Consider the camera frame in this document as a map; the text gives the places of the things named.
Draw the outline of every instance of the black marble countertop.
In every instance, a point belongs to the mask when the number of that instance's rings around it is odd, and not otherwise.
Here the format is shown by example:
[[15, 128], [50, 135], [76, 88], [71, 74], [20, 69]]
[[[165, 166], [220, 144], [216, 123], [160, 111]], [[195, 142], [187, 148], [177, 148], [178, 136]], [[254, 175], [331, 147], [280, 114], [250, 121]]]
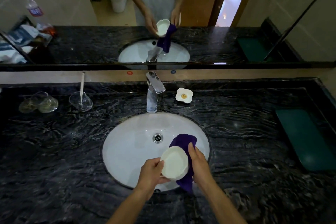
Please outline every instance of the black marble countertop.
[[[241, 63], [246, 57], [236, 38], [258, 34], [258, 27], [180, 27], [172, 42], [185, 47], [190, 62]], [[145, 27], [57, 26], [48, 49], [56, 64], [115, 63], [120, 52], [155, 39]]]
[[[212, 174], [250, 223], [328, 223], [336, 213], [336, 172], [302, 169], [274, 116], [277, 108], [305, 108], [321, 126], [320, 110], [300, 83], [164, 82], [158, 111], [196, 122], [210, 143]], [[190, 104], [176, 89], [194, 91]], [[131, 193], [106, 171], [102, 146], [128, 117], [146, 112], [146, 83], [88, 83], [92, 110], [69, 104], [76, 86], [5, 88], [1, 93], [0, 223], [103, 224]], [[59, 101], [50, 114], [18, 112], [27, 96], [46, 90]], [[137, 223], [216, 223], [197, 185], [154, 193]]]

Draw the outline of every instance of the purple cloth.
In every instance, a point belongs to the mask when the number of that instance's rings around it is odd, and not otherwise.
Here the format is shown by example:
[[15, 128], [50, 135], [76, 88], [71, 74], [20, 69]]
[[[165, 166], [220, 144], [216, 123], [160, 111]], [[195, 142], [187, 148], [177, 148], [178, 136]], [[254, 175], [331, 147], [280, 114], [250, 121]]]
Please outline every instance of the purple cloth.
[[188, 156], [188, 162], [189, 162], [189, 170], [187, 174], [180, 180], [177, 180], [176, 183], [181, 186], [185, 191], [192, 193], [193, 192], [193, 162], [191, 160], [191, 157], [189, 155], [188, 151], [188, 145], [192, 142], [192, 145], [196, 146], [197, 138], [191, 135], [187, 134], [179, 134], [177, 137], [173, 139], [169, 147], [172, 146], [179, 146], [181, 147], [185, 153]]
[[173, 25], [173, 24], [170, 24], [169, 27], [168, 27], [168, 29], [167, 29], [166, 36], [160, 38], [157, 41], [156, 46], [157, 47], [161, 47], [165, 53], [169, 53], [170, 43], [171, 43], [170, 37], [176, 31], [177, 31], [177, 27], [175, 25]]

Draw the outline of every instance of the sink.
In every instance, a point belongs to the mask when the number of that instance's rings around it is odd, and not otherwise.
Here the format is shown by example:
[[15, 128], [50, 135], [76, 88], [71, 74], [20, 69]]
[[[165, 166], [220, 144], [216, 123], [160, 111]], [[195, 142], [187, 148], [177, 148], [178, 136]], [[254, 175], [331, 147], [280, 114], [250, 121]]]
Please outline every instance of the sink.
[[[209, 141], [193, 121], [171, 113], [146, 113], [134, 116], [116, 126], [103, 145], [103, 161], [107, 171], [121, 184], [134, 188], [141, 166], [149, 158], [161, 157], [179, 134], [197, 138], [196, 146], [209, 158]], [[177, 188], [175, 181], [159, 184], [155, 189]]]
[[[157, 40], [145, 40], [140, 41], [126, 47], [119, 55], [118, 62], [120, 63], [146, 63], [148, 51], [153, 50]], [[170, 51], [167, 54], [161, 54], [157, 58], [157, 62], [188, 62], [190, 60], [190, 54], [186, 48], [179, 44], [171, 43]], [[147, 69], [147, 66], [143, 68], [139, 66], [127, 66], [129, 69]], [[174, 69], [183, 69], [186, 66], [180, 65], [174, 67]], [[169, 66], [157, 66], [157, 69], [169, 69]]]

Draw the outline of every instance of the hand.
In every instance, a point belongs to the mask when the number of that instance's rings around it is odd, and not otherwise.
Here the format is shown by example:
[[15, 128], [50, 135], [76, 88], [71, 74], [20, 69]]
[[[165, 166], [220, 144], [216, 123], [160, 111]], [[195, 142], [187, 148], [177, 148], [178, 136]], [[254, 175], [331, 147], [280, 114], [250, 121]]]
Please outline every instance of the hand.
[[158, 27], [156, 26], [156, 21], [151, 11], [149, 9], [145, 9], [143, 16], [145, 17], [146, 28], [148, 31], [157, 36]]
[[204, 154], [201, 153], [197, 147], [194, 149], [192, 143], [188, 145], [188, 151], [192, 160], [194, 180], [205, 194], [209, 187], [216, 185], [216, 182], [211, 175], [211, 171]]
[[156, 185], [170, 181], [165, 177], [160, 177], [163, 165], [164, 161], [160, 162], [160, 158], [152, 158], [146, 160], [145, 164], [141, 167], [135, 190], [142, 191], [147, 200], [153, 195]]
[[170, 23], [178, 27], [180, 25], [180, 14], [181, 9], [179, 6], [175, 7], [174, 10], [171, 12], [171, 19]]

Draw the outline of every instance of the mirror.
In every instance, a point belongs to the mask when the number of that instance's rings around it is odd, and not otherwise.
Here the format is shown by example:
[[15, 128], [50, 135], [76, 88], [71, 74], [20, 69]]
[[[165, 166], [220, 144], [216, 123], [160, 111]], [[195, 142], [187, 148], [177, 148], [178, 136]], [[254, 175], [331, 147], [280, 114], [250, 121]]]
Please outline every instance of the mirror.
[[[334, 67], [334, 13], [333, 0], [0, 0], [0, 69]], [[38, 22], [50, 42], [19, 32]]]

